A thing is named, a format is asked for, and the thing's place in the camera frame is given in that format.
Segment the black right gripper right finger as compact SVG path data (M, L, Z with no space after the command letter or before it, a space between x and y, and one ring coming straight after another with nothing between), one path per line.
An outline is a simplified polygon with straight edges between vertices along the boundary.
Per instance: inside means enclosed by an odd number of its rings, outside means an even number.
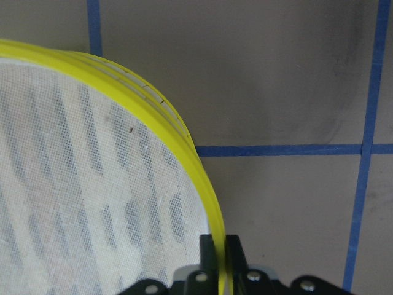
M226 236L225 259L228 273L242 273L247 270L246 256L237 235Z

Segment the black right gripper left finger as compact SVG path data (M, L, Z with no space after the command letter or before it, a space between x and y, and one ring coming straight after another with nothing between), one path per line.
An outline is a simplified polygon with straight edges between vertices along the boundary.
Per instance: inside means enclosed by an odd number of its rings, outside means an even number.
M200 235L200 270L218 273L219 265L212 235Z

